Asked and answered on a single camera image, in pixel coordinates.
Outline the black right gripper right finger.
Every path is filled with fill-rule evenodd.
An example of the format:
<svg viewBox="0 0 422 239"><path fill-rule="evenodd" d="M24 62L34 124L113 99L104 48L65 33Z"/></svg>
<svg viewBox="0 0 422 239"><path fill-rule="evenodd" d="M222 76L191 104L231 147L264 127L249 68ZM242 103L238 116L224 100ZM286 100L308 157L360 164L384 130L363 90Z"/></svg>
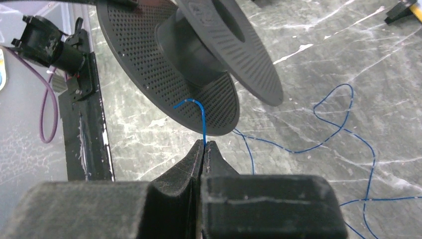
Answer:
<svg viewBox="0 0 422 239"><path fill-rule="evenodd" d="M202 235L206 239L345 239L333 188L306 174L238 173L214 141L204 152Z"/></svg>

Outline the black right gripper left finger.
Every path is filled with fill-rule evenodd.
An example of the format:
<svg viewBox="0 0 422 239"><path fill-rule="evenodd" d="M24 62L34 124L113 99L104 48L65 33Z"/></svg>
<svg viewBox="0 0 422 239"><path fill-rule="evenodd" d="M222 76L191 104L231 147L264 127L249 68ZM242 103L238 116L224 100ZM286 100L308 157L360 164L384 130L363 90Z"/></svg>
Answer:
<svg viewBox="0 0 422 239"><path fill-rule="evenodd" d="M20 200L3 239L199 239L204 142L151 182L44 182Z"/></svg>

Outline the black cable spool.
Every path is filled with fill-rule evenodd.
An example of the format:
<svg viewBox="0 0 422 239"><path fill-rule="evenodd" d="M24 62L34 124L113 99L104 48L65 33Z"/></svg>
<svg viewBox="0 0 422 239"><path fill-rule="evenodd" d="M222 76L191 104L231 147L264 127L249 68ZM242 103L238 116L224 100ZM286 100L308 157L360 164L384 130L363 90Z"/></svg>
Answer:
<svg viewBox="0 0 422 239"><path fill-rule="evenodd" d="M279 106L283 89L260 37L234 0L97 3L106 42L137 88L198 133L221 136L239 120L238 81Z"/></svg>

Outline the whiteboard with red writing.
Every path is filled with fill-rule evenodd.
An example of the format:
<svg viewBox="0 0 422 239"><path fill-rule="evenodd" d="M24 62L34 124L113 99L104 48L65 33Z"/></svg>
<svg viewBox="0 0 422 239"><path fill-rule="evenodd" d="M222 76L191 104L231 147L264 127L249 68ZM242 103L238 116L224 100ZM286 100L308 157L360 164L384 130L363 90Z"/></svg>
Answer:
<svg viewBox="0 0 422 239"><path fill-rule="evenodd" d="M400 0L387 13L384 22L391 24L404 17L414 15L419 22L422 21L422 1L421 0Z"/></svg>

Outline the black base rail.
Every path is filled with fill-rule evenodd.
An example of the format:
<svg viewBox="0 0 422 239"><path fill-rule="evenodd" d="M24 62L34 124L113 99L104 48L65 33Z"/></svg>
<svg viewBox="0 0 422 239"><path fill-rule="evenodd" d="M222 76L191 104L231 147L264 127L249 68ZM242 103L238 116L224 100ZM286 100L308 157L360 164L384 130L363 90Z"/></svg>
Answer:
<svg viewBox="0 0 422 239"><path fill-rule="evenodd" d="M22 35L11 42L13 52L28 63L64 74L50 84L64 85L53 95L62 120L68 179L113 181L97 61L82 18L72 35L41 16L25 15L22 21Z"/></svg>

